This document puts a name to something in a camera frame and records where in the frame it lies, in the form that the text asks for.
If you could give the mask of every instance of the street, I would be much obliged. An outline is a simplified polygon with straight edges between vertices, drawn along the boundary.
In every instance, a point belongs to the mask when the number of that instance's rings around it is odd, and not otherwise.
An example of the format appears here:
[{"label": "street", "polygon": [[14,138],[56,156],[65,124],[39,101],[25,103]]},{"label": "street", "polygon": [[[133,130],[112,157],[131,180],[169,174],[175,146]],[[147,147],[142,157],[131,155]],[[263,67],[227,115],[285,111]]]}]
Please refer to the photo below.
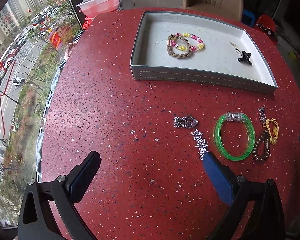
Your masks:
[{"label": "street", "polygon": [[[5,74],[4,78],[2,79],[2,84],[0,86],[0,90],[4,91],[6,84],[8,83],[6,94],[13,98],[14,100],[18,101],[19,94],[22,90],[22,85],[18,87],[14,87],[12,84],[13,78],[17,75],[20,77],[27,78],[26,73],[29,73],[31,68],[34,65],[34,59],[37,59],[41,48],[44,46],[44,43],[38,42],[37,44],[33,44],[30,41],[27,41],[24,46],[20,49],[19,53],[15,56],[14,60],[16,61],[10,80],[8,80],[12,65],[9,67],[7,73]],[[4,138],[9,139],[9,132],[10,132],[10,121],[13,118],[14,111],[16,108],[16,103],[9,99],[6,96],[0,97],[1,98],[1,105],[2,105],[2,115],[3,115],[3,122],[5,127],[5,134]],[[3,125],[2,125],[2,117],[1,117],[1,110],[0,110],[0,137],[3,138]]]}]

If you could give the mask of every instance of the green glitter bangle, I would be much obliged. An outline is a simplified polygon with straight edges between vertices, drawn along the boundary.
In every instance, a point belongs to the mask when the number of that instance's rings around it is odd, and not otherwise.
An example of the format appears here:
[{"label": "green glitter bangle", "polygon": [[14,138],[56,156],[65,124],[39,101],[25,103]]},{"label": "green glitter bangle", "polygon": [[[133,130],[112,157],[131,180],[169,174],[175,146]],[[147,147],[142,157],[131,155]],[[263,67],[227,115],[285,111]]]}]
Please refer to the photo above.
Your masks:
[{"label": "green glitter bangle", "polygon": [[[229,121],[229,122],[243,122],[245,127],[247,128],[248,132],[248,144],[246,149],[244,150],[243,155],[239,157],[234,157],[230,155],[226,149],[223,147],[222,141],[221,141],[221,126],[224,121]],[[244,114],[244,113],[233,113],[233,112],[227,112],[224,115],[222,115],[219,120],[216,123],[216,126],[214,127],[213,131],[213,141],[214,144],[217,147],[217,150],[227,159],[231,161],[241,161],[244,160],[246,157],[249,156],[251,153],[254,142],[255,142],[255,132],[254,128],[252,125],[252,122],[250,119]]]}]

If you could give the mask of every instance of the gray tray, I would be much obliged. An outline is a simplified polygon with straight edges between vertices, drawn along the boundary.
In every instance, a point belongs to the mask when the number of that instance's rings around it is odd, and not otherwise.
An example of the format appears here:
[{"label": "gray tray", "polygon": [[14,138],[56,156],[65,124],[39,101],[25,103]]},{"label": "gray tray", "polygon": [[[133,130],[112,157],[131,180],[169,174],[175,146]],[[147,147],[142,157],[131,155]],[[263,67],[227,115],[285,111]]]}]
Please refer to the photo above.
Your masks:
[{"label": "gray tray", "polygon": [[[205,48],[184,59],[168,55],[167,38],[177,32],[199,36]],[[191,38],[188,41],[197,45]],[[241,56],[231,42],[252,54],[252,66],[238,61]],[[175,48],[173,51],[183,53]],[[146,11],[134,42],[130,67],[136,80],[197,82],[261,93],[278,88],[268,63],[244,29],[188,13]]]}]

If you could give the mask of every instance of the tabletop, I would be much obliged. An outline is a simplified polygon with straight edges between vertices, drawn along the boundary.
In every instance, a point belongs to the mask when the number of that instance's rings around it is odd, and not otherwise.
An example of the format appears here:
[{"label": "tabletop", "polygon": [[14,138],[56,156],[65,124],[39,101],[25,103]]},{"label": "tabletop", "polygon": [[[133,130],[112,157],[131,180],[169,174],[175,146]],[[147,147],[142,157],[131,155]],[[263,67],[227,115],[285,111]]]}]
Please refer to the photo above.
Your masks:
[{"label": "tabletop", "polygon": [[[192,130],[173,127],[175,116],[191,115],[209,150],[236,175],[275,180],[288,224],[300,212],[300,92],[276,47],[265,34],[231,19],[184,9],[147,10],[194,13],[244,28],[268,62],[278,89],[264,95],[197,83],[136,81],[130,57],[145,10],[99,15],[80,38],[54,93],[43,140],[43,181],[68,174],[95,150],[101,167],[75,206],[99,240],[205,239],[228,206],[204,172]],[[177,31],[171,26],[171,33]],[[243,112],[259,136],[262,106],[280,127],[269,159],[225,159],[212,140],[218,118],[228,111]],[[221,132],[228,152],[242,154],[244,125],[226,123]],[[54,214],[70,239],[55,208]],[[238,228],[239,236],[244,226]]]}]

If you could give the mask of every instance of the brown spiral hair tie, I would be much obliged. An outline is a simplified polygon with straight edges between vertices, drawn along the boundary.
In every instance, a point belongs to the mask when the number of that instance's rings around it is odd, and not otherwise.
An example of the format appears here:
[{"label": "brown spiral hair tie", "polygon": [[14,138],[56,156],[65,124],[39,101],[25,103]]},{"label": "brown spiral hair tie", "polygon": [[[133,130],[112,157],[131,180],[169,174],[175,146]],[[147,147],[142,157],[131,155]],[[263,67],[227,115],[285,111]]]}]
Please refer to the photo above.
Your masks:
[{"label": "brown spiral hair tie", "polygon": [[[176,54],[172,51],[172,46],[170,45],[170,41],[171,39],[180,39],[180,40],[183,40],[186,45],[188,46],[188,52],[186,52],[185,54]],[[168,51],[168,54],[173,56],[173,57],[176,57],[176,58],[186,58],[186,57],[189,57],[191,55],[191,46],[188,42],[188,40],[184,37],[182,37],[181,35],[173,35],[171,34],[169,37],[168,37],[168,45],[167,45],[167,51]]]},{"label": "brown spiral hair tie", "polygon": [[[258,147],[260,145],[260,142],[264,141],[264,146],[263,146],[263,155],[259,156],[258,155]],[[268,130],[264,130],[261,134],[260,137],[256,140],[254,147],[252,149],[252,158],[259,163],[265,162],[269,156],[270,156],[270,135]]]}]

